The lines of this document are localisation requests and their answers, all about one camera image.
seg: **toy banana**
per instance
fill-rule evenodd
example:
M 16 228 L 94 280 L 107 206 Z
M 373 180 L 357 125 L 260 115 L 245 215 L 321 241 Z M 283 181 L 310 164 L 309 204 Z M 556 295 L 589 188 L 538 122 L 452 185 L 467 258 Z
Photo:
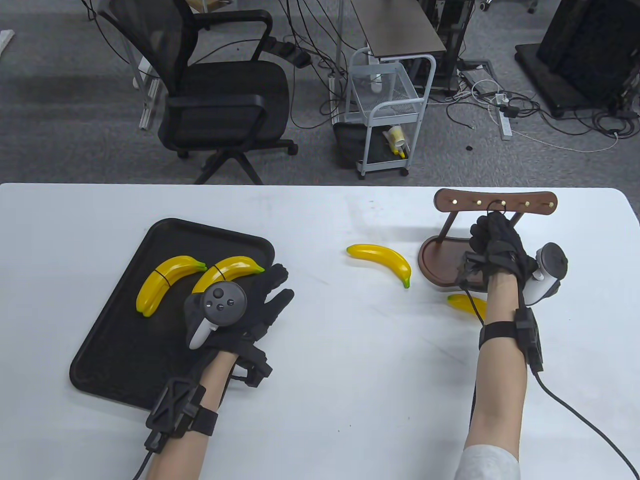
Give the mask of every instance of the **toy banana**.
M 191 293 L 203 293 L 212 284 L 226 280 L 231 282 L 241 276 L 262 273 L 264 268 L 249 257 L 229 257 L 220 260 L 213 268 L 200 277 Z
M 409 288 L 411 266 L 399 253 L 380 245 L 351 245 L 347 253 L 355 259 L 369 260 L 391 269 L 402 280 L 404 288 Z
M 455 295 L 449 295 L 447 297 L 447 302 L 450 307 L 455 308 L 456 310 L 472 314 L 473 316 L 476 315 L 469 297 L 465 294 L 456 293 Z M 474 303 L 476 304 L 476 308 L 478 309 L 480 316 L 483 320 L 486 319 L 486 302 L 481 298 L 474 297 Z
M 151 272 L 138 292 L 136 310 L 145 317 L 150 317 L 171 285 L 185 276 L 203 271 L 207 271 L 207 266 L 187 255 L 180 255 L 162 262 Z

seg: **white table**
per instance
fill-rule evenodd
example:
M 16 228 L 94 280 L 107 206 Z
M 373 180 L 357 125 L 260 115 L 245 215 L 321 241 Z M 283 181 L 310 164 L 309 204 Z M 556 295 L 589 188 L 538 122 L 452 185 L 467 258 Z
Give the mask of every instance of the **white table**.
M 417 267 L 445 214 L 435 188 L 0 186 L 0 465 L 3 478 L 128 479 L 147 414 L 76 391 L 68 367 L 157 220 L 179 217 L 268 238 L 291 305 L 260 341 L 274 371 L 233 383 L 202 479 L 452 479 L 468 426 L 478 325 Z M 550 217 L 518 224 L 570 268 L 536 306 L 543 380 L 640 463 L 640 228 L 611 189 L 554 189 Z M 452 234 L 474 215 L 461 214 Z M 406 255 L 412 287 L 348 259 L 381 243 Z M 602 440 L 530 382 L 523 479 L 630 479 Z

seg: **white sleeve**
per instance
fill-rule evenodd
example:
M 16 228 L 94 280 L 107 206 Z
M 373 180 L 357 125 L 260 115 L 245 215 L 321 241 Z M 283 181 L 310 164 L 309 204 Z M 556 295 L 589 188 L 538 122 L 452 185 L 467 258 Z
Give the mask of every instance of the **white sleeve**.
M 520 465 L 500 447 L 473 445 L 462 452 L 455 480 L 520 480 Z

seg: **mesh chair back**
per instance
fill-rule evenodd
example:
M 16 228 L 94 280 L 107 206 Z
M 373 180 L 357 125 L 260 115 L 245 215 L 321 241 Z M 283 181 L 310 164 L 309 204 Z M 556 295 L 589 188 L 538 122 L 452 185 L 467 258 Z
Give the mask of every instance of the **mesh chair back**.
M 116 27 L 175 93 L 198 42 L 185 0 L 100 0 L 98 13 Z

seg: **chair seat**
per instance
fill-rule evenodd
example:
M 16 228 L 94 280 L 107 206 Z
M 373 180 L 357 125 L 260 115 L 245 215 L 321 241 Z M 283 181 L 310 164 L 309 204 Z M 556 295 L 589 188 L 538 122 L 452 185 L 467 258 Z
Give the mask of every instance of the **chair seat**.
M 278 141 L 289 120 L 289 85 L 284 70 L 268 61 L 197 63 L 185 71 L 177 95 L 261 95 L 267 119 L 256 137 L 256 147 Z M 174 143 L 186 150 L 240 146 L 255 112 L 247 109 L 196 108 L 182 114 Z

